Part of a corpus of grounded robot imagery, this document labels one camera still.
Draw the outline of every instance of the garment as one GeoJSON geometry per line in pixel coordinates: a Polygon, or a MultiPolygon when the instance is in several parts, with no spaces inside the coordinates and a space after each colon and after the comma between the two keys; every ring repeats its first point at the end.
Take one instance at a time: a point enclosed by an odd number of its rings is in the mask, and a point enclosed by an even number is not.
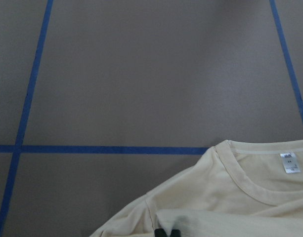
{"type": "Polygon", "coordinates": [[[225,140],[91,237],[153,237],[158,228],[182,237],[303,237],[303,140],[225,140]],[[300,172],[286,172],[285,154],[297,159],[300,172]]]}

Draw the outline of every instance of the white label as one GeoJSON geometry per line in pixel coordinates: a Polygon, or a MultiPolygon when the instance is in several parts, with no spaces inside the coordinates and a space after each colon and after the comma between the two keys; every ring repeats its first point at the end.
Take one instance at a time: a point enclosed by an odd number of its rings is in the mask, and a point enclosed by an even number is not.
{"type": "Polygon", "coordinates": [[[298,163],[298,159],[293,152],[280,154],[285,172],[288,174],[292,173],[300,173],[300,166],[298,163]]]}

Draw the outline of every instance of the cream t-shirt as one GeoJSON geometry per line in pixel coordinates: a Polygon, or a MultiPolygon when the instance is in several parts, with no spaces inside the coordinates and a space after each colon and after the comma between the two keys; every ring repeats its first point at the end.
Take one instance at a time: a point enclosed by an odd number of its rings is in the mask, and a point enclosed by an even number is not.
{"type": "Polygon", "coordinates": [[[303,140],[225,140],[91,237],[153,237],[158,228],[182,237],[303,237],[303,140]],[[300,172],[286,172],[281,154],[288,153],[300,172]]]}

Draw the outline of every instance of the shirt sleeve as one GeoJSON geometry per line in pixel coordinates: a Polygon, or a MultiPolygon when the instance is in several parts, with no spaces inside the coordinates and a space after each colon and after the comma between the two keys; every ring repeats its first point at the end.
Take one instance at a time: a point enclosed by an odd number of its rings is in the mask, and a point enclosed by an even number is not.
{"type": "Polygon", "coordinates": [[[154,229],[146,195],[125,206],[90,237],[153,237],[154,229]]]}

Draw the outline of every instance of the blue tape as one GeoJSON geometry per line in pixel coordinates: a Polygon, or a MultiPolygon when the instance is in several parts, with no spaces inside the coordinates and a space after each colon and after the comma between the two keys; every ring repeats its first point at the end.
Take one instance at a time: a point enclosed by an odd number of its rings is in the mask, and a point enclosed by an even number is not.
{"type": "Polygon", "coordinates": [[[23,146],[23,153],[202,155],[200,147],[23,146]]]}
{"type": "Polygon", "coordinates": [[[34,59],[34,63],[32,66],[31,75],[29,78],[27,94],[25,97],[22,116],[21,116],[21,120],[19,123],[18,131],[17,131],[15,146],[14,146],[14,150],[13,150],[14,153],[13,153],[11,164],[10,164],[9,171],[8,171],[7,182],[6,182],[2,205],[1,205],[1,209],[0,209],[0,237],[2,235],[2,231],[3,231],[6,217],[8,214],[9,203],[10,203],[10,200],[12,197],[17,167],[18,167],[19,158],[20,158],[20,154],[21,154],[21,146],[23,144],[25,131],[26,131],[26,127],[27,127],[28,116],[29,116],[30,109],[31,109],[32,98],[33,98],[35,84],[36,84],[37,75],[38,75],[38,71],[39,71],[39,66],[40,66],[40,62],[41,62],[41,58],[42,58],[43,45],[44,45],[44,41],[46,38],[52,3],[53,3],[53,0],[48,0],[47,6],[45,9],[45,13],[44,13],[44,17],[43,17],[43,24],[42,24],[42,28],[41,28],[41,32],[40,32],[40,36],[39,36],[39,40],[38,40],[38,45],[37,45],[37,50],[35,53],[35,59],[34,59]]]}
{"type": "Polygon", "coordinates": [[[296,79],[296,75],[295,75],[295,72],[294,72],[294,69],[293,69],[293,64],[292,64],[292,60],[291,60],[291,57],[290,57],[290,54],[289,54],[288,46],[287,46],[286,41],[285,41],[283,28],[281,26],[281,22],[280,22],[278,10],[276,8],[275,0],[270,0],[270,5],[271,5],[275,25],[276,25],[276,30],[277,30],[279,38],[280,38],[280,43],[281,43],[281,47],[282,47],[282,50],[283,50],[285,63],[286,63],[286,66],[288,68],[288,71],[289,71],[289,75],[290,75],[292,87],[293,87],[293,90],[294,90],[295,98],[296,98],[296,101],[297,101],[297,104],[298,104],[298,107],[299,107],[299,112],[301,114],[301,118],[302,118],[302,121],[303,121],[303,99],[302,99],[300,88],[299,88],[299,85],[298,85],[298,81],[296,79]]]}
{"type": "Polygon", "coordinates": [[[15,146],[0,145],[0,153],[13,153],[15,146]]]}

